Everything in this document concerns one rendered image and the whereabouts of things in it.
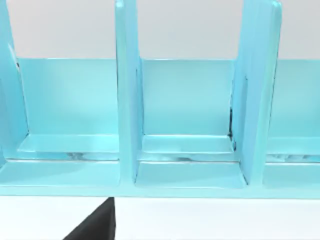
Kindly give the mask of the light blue upright rack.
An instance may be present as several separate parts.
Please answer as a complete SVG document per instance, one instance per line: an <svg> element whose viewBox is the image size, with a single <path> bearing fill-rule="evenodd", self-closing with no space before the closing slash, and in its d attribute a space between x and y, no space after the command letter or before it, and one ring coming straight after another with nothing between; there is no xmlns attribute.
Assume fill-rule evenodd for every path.
<svg viewBox="0 0 320 240"><path fill-rule="evenodd" d="M280 0L244 0L235 59L16 55L0 0L0 196L320 199L320 59L280 59Z"/></svg>

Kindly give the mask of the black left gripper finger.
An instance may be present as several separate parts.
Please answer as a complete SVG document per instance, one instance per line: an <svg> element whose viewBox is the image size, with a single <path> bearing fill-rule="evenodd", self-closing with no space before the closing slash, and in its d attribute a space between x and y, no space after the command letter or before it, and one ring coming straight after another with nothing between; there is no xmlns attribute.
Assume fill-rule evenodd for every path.
<svg viewBox="0 0 320 240"><path fill-rule="evenodd" d="M115 198L108 197L63 240L115 240Z"/></svg>

